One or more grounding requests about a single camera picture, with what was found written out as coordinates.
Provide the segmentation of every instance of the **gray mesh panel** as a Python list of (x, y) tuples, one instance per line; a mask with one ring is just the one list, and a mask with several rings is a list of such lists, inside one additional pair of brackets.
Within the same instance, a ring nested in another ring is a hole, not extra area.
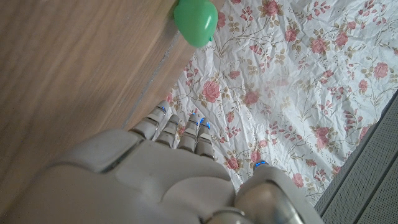
[(358, 223), (398, 222), (398, 159), (374, 194)]

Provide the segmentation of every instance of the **wooden board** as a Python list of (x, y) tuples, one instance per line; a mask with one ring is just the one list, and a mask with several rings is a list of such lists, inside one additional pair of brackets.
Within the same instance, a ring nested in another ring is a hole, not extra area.
[[(194, 51), (175, 36), (175, 4), (0, 1), (1, 213), (49, 160), (94, 133), (132, 126), (137, 106), (147, 113), (170, 91)], [(159, 68), (168, 49), (175, 57)], [(154, 76), (156, 68), (173, 75)]]

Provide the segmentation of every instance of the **floral tablecloth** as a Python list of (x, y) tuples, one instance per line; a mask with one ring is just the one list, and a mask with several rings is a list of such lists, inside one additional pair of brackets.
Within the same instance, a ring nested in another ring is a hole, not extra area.
[(315, 204), (398, 88), (398, 1), (230, 0), (167, 96), (212, 122), (234, 186), (258, 159)]

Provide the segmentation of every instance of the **mechanical hand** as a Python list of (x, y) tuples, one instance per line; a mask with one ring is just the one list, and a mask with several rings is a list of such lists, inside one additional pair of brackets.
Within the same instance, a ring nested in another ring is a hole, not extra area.
[(6, 223), (322, 223), (292, 181), (264, 161), (238, 194), (214, 162), (210, 123), (161, 102), (130, 131), (109, 130), (51, 163), (2, 217)]

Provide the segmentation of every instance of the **green plastic object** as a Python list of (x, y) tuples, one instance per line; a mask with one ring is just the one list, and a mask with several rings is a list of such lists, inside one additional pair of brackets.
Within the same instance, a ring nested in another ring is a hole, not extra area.
[(175, 24), (194, 47), (203, 47), (212, 40), (217, 21), (217, 8), (209, 0), (180, 0), (174, 9)]

